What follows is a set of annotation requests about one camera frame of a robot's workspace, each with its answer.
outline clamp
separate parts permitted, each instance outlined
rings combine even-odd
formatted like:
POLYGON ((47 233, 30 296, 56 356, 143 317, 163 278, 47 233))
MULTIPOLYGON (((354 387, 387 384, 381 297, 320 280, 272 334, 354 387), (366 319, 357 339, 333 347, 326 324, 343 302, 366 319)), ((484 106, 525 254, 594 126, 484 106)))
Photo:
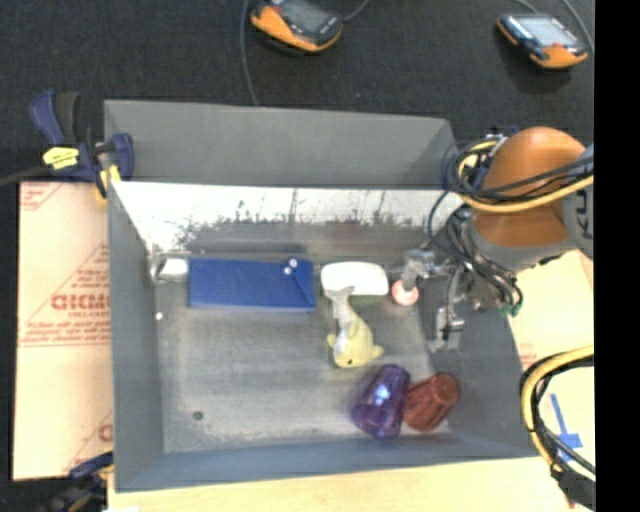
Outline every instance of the clamp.
POLYGON ((104 473, 113 466, 113 452, 98 455, 69 471, 74 485, 36 508, 36 512, 77 512, 91 501, 106 503, 104 473))
POLYGON ((102 197, 106 197, 109 179, 128 180, 133 175, 133 141, 126 133, 117 133, 106 143, 94 145, 89 130, 85 140, 76 133, 78 92, 56 94, 48 89, 37 95, 29 104, 29 114, 36 129, 52 147, 43 155, 49 173, 68 181, 95 183, 102 197), (110 153, 117 162, 103 169, 99 156, 110 153))

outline white object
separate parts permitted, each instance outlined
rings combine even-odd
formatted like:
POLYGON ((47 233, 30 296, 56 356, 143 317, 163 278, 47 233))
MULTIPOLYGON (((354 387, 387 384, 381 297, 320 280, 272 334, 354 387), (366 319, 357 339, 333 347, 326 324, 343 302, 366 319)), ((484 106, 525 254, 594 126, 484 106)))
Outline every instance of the white object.
POLYGON ((320 272, 320 282, 322 288, 333 291, 353 286, 350 295, 386 295, 389 292, 384 269, 365 261, 329 263, 320 272))
POLYGON ((164 281, 184 279, 189 274, 189 264, 185 258, 169 257, 158 269, 156 277, 164 281))

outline yellow cable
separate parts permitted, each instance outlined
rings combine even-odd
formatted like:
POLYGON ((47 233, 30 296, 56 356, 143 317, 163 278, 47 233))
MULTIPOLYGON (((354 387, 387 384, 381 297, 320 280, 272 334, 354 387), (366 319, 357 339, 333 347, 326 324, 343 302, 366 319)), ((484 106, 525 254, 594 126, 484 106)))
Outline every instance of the yellow cable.
POLYGON ((544 196, 537 197, 535 199, 531 199, 529 201, 522 201, 513 204, 486 204, 476 201, 471 197, 465 194, 458 194, 461 199, 467 203, 469 206, 476 208, 478 210, 483 210, 486 212, 492 213, 513 213, 513 212, 521 212, 524 210, 529 210, 531 208, 537 208, 538 206, 542 206, 544 204, 550 203, 561 197, 568 196, 569 194, 573 194, 576 190, 580 190, 582 188, 588 187, 593 183, 593 176, 588 176, 581 180, 576 181, 572 185, 568 185, 561 189, 556 190, 555 192, 551 192, 549 194, 545 194, 544 196))
POLYGON ((486 148, 490 148, 495 146, 496 144, 498 144, 498 140, 489 140, 486 142, 479 142, 477 143, 475 146, 473 146, 471 149, 468 149, 467 151, 465 151, 466 153, 472 153, 473 151, 478 151, 480 149, 486 149, 486 148))
POLYGON ((555 455, 549 453, 546 449, 538 434, 534 431, 535 429, 535 421, 534 421, 534 412, 531 409, 531 397, 536 391, 536 386, 538 383, 549 373, 553 372, 557 368, 564 366, 565 364, 571 363, 573 361, 578 361, 580 359, 584 359, 590 357, 594 354, 594 345, 587 345, 575 350, 570 350, 568 352, 563 352, 554 356, 552 359, 545 361, 539 367, 531 372, 531 375, 527 377, 527 380, 524 382, 522 386, 522 392, 520 393, 520 407, 522 409, 522 417, 525 422, 525 426, 527 430, 529 430, 531 434, 531 439, 536 449, 542 455, 544 460, 550 466, 553 465, 553 461, 555 459, 555 455))

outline cardboard sheet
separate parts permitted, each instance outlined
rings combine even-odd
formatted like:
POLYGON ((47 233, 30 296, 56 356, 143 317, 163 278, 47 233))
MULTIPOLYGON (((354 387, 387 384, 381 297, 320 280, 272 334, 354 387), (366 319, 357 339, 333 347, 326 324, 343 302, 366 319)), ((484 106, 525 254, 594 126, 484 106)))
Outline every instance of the cardboard sheet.
POLYGON ((16 480, 66 475, 113 440, 106 203, 30 182, 19 208, 16 480))

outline small pink object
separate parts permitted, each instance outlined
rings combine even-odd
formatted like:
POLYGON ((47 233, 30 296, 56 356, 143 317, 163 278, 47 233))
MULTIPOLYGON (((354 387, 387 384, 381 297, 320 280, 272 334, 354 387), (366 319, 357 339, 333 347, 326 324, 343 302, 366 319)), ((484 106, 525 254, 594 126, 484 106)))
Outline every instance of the small pink object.
POLYGON ((418 302, 420 292, 417 286, 414 286, 410 291, 406 291, 404 286, 402 286, 402 279, 399 279, 393 283, 391 287, 391 296, 393 300, 401 306, 413 306, 418 302))

